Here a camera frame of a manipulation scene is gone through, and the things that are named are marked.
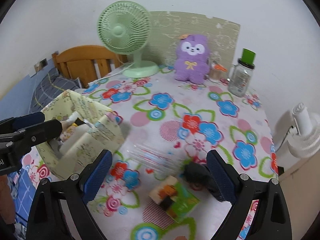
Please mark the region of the black plastic bag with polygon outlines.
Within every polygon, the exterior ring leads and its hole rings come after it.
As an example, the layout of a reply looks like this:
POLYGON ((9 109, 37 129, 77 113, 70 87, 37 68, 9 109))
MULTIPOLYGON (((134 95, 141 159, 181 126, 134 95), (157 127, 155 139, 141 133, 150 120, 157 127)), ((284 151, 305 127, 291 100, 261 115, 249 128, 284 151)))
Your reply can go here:
POLYGON ((183 178, 195 191, 206 189, 214 197, 220 195, 217 184, 206 165, 190 162, 184 166, 183 178))

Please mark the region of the yellow fabric storage box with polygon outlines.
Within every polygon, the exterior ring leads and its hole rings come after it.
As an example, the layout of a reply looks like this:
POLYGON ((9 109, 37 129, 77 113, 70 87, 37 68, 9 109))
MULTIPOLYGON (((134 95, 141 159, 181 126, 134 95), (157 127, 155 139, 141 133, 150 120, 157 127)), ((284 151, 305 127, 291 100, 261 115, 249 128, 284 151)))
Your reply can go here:
POLYGON ((57 137, 60 143, 36 146, 50 172, 60 179, 82 172, 102 150, 114 153, 124 143, 112 109, 72 90, 64 91, 41 110, 46 121, 62 121, 63 116, 68 119, 74 111, 81 118, 61 132, 57 137))

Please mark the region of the blue plaid bedding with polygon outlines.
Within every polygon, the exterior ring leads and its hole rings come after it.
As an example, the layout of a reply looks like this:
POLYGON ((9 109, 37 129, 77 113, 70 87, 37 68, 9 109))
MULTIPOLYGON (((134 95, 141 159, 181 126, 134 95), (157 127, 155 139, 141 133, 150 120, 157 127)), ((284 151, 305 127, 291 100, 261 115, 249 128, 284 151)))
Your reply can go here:
POLYGON ((1 99, 1 119, 39 112, 65 90, 79 88, 78 80, 63 77, 56 68, 27 76, 1 99))

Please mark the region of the beige cabinet door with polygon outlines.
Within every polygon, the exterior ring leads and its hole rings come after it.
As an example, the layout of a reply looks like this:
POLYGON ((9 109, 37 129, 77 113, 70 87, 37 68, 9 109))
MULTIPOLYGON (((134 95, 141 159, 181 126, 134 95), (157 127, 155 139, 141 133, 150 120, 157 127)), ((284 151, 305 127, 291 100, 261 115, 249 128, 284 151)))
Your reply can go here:
POLYGON ((301 239, 319 213, 319 153, 298 161, 279 181, 289 210, 292 238, 301 239))

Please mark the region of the clear plastic sheet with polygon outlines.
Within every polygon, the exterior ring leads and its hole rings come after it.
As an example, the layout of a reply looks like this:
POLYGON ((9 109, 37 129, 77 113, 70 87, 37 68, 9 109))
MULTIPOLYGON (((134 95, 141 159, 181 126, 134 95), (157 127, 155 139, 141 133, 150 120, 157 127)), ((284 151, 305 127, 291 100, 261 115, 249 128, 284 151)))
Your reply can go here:
POLYGON ((184 166, 183 156, 162 147, 135 144, 128 147, 127 153, 131 159, 163 177, 180 173, 184 166))

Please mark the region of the floral plastic tablecloth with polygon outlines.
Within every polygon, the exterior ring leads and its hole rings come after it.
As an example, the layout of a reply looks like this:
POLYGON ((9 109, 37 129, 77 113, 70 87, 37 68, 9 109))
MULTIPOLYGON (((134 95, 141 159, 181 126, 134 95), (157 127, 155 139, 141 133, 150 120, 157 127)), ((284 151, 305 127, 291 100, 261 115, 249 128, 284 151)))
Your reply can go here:
POLYGON ((237 98, 221 82, 176 81, 171 66, 151 77, 122 75, 95 81, 83 95, 113 109, 125 142, 89 209, 108 239, 210 239, 230 204, 218 202, 200 185, 187 189, 199 204, 180 222, 149 198, 164 174, 135 162, 131 148, 161 152, 182 170, 206 162, 217 150, 225 162, 254 180, 276 178, 276 153, 266 114, 255 92, 237 98))

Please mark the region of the white floor fan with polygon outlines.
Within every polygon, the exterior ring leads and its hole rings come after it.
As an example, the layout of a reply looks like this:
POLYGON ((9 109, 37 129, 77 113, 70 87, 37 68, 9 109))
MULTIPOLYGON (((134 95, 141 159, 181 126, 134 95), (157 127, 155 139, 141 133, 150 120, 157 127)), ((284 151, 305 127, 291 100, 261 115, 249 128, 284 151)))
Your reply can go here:
POLYGON ((319 114, 310 113, 300 102, 291 110, 294 125, 290 126, 281 142, 275 145, 277 152, 284 143, 292 156, 310 158, 319 151, 319 114))

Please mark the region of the wooden chair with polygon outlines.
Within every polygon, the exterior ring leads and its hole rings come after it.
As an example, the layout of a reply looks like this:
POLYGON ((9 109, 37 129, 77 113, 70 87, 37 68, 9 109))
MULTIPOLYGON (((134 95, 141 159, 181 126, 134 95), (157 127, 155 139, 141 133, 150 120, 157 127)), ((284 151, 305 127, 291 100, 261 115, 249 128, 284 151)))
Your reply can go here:
POLYGON ((68 79, 79 79, 85 87, 99 77, 112 72, 127 62, 126 55, 119 55, 103 46, 85 45, 69 48, 52 54, 55 68, 68 79))

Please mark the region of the toothpick holder orange lid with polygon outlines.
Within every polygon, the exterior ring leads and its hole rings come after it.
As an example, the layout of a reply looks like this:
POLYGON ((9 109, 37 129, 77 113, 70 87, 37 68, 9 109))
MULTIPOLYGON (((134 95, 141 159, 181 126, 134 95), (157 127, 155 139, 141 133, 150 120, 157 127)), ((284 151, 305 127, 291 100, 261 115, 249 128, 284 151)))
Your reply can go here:
POLYGON ((208 77, 211 81, 217 82, 220 81, 220 79, 223 78, 224 75, 227 74, 227 72, 228 70, 225 67, 213 61, 210 66, 208 77))

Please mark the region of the purple plush toy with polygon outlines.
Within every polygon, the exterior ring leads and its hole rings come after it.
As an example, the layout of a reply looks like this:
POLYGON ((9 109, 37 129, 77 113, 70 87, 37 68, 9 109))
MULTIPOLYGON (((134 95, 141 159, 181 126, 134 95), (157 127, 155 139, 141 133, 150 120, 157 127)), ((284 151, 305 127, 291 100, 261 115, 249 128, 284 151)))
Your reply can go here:
POLYGON ((175 80, 202 85, 209 74, 208 38, 200 34, 185 35, 176 48, 175 80))

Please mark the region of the green desk fan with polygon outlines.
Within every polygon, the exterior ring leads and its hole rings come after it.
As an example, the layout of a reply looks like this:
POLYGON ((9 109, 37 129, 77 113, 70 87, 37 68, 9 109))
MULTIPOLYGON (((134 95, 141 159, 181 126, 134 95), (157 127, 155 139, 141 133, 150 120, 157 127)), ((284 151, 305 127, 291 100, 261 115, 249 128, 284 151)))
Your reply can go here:
POLYGON ((149 11, 136 2, 114 2, 100 14, 97 29, 104 46, 115 54, 132 56, 132 62, 125 68, 123 75, 142 78, 159 72, 156 63, 142 59, 151 28, 149 11))

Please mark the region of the wall power socket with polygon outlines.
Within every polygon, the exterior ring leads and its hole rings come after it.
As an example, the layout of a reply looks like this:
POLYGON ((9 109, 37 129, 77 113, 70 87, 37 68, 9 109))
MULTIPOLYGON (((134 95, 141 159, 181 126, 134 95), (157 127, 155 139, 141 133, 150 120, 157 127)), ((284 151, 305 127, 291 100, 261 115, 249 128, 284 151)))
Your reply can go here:
POLYGON ((38 73, 40 70, 42 70, 47 65, 48 65, 48 61, 46 58, 35 63, 35 65, 34 65, 35 72, 38 73))

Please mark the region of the green patterned wall board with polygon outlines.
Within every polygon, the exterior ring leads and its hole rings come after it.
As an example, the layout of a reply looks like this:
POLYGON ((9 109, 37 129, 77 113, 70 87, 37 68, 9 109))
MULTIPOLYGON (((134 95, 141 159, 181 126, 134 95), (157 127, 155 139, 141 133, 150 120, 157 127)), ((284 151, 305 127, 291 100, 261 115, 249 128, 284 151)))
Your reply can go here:
POLYGON ((201 34, 208 38, 210 62, 228 68, 233 63, 240 25, 221 18, 178 11, 152 11, 152 30, 142 59, 172 66, 180 37, 201 34))

